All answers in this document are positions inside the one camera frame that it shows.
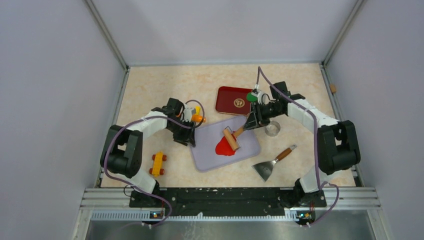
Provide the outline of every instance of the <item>yellow toy car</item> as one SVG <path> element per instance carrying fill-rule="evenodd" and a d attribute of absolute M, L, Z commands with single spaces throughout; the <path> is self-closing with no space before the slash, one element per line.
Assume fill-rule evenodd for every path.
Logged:
<path fill-rule="evenodd" d="M 165 169 L 162 168 L 162 162 L 167 160 L 167 156 L 163 152 L 158 151 L 156 154 L 151 156 L 153 162 L 153 168 L 148 171 L 151 175 L 157 177 L 165 174 Z"/>

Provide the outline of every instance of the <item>robotic arm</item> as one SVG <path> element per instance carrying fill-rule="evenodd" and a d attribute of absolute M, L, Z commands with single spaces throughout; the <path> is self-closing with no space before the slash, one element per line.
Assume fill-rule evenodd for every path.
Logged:
<path fill-rule="evenodd" d="M 287 90 L 284 81 L 275 83 L 274 86 L 284 93 L 284 95 L 288 96 L 307 110 L 310 110 L 316 116 L 318 127 L 317 147 L 320 184 L 325 181 L 330 181 L 340 171 L 349 169 L 360 162 L 361 155 L 358 139 L 355 126 L 351 121 L 338 121 L 337 119 L 325 115 L 311 105 L 304 96 L 300 94 L 291 94 Z M 270 123 L 270 118 L 287 115 L 288 117 L 296 119 L 311 132 L 314 132 L 314 119 L 306 110 L 286 100 L 271 86 L 269 88 L 274 100 L 266 104 L 266 94 L 257 88 L 247 95 L 247 100 L 250 102 L 250 114 L 243 127 L 244 130 L 264 127 Z M 312 167 L 306 175 L 296 181 L 295 188 L 296 186 L 299 187 L 299 184 L 303 194 L 313 193 L 319 190 L 315 167 Z"/>
<path fill-rule="evenodd" d="M 188 107 L 174 98 L 169 98 L 166 106 L 153 108 L 143 118 L 162 116 L 191 128 L 183 128 L 166 118 L 159 117 L 131 125 L 118 136 L 114 143 L 107 160 L 107 170 L 118 174 L 120 178 L 125 179 L 135 186 L 139 186 L 143 191 L 152 193 L 156 185 L 156 180 L 147 172 L 140 170 L 142 165 L 143 141 L 162 129 L 168 129 L 173 133 L 172 137 L 175 142 L 185 146 L 190 145 L 195 147 L 195 122 L 192 120 L 195 113 L 196 110 L 193 107 Z M 102 167 L 105 163 L 106 151 L 112 139 L 121 128 L 122 126 L 113 125 L 107 133 L 100 158 L 100 165 Z M 123 145 L 126 145 L 125 150 L 118 148 L 118 146 Z"/>

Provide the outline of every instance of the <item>red play dough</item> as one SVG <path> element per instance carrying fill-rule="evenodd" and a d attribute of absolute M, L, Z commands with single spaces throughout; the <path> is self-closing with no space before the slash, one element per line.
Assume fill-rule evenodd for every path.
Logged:
<path fill-rule="evenodd" d="M 223 136 L 221 141 L 219 141 L 219 143 L 215 147 L 215 153 L 217 155 L 233 156 L 234 154 L 236 154 L 236 151 L 233 151 L 227 139 L 225 138 L 225 136 Z"/>

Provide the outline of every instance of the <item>gold emblem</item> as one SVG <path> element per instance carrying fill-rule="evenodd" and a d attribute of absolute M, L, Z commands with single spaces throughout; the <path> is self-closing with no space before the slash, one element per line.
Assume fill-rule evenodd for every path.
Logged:
<path fill-rule="evenodd" d="M 245 101 L 241 98 L 237 98 L 236 100 L 234 100 L 234 106 L 236 108 L 242 108 L 245 105 Z"/>

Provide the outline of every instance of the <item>red tray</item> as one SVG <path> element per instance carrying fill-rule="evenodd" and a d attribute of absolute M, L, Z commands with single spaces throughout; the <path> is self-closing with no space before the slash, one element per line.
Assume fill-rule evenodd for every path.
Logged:
<path fill-rule="evenodd" d="M 221 114 L 247 115 L 251 105 L 246 99 L 252 89 L 222 86 L 218 89 L 215 109 Z"/>

